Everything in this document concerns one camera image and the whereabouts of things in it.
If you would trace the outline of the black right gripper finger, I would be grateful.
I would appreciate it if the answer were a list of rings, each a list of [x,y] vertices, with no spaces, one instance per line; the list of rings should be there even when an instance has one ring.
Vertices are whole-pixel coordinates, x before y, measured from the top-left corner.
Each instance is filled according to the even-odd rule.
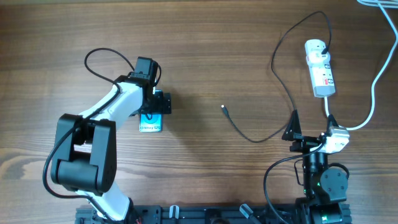
[[[327,128],[338,127],[338,123],[332,114],[327,117]]]
[[[293,110],[288,125],[282,135],[282,140],[299,141],[302,140],[302,130],[300,127],[299,115],[297,110]]]

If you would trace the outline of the smartphone with teal screen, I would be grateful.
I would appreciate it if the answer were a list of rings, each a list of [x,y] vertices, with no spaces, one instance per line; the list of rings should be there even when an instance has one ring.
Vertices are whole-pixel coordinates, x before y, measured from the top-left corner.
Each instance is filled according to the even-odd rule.
[[[139,130],[142,133],[161,132],[162,114],[142,114],[140,116]]]

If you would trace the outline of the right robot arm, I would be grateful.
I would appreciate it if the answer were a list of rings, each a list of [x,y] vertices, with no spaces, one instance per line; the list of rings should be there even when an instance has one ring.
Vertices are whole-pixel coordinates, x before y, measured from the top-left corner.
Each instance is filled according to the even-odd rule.
[[[340,163],[329,163],[328,156],[341,152],[349,143],[349,132],[329,115],[326,131],[319,137],[304,136],[298,111],[294,110],[282,135],[291,141],[290,151],[302,155],[304,198],[295,201],[292,223],[351,223],[347,200],[349,171]]]

